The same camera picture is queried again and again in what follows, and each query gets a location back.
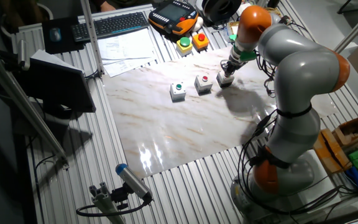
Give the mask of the bystander bare hand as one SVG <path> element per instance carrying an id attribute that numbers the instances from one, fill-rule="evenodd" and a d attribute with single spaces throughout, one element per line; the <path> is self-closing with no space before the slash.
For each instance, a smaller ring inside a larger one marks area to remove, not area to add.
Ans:
<path id="1" fill-rule="evenodd" d="M 107 1 L 105 1 L 100 5 L 100 10 L 101 12 L 108 12 L 108 11 L 115 11 L 116 8 L 110 5 L 110 3 L 108 3 Z"/>

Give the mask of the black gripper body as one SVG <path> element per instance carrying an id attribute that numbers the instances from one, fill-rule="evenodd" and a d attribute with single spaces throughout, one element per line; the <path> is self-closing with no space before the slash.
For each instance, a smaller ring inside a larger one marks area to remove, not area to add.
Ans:
<path id="1" fill-rule="evenodd" d="M 238 69 L 240 69 L 241 67 L 243 67 L 244 65 L 245 65 L 244 62 L 237 63 L 237 62 L 233 62 L 231 60 L 222 60 L 221 61 L 221 68 L 222 68 L 222 70 L 225 69 L 226 71 L 228 70 L 228 68 L 233 68 L 234 72 L 235 72 Z"/>

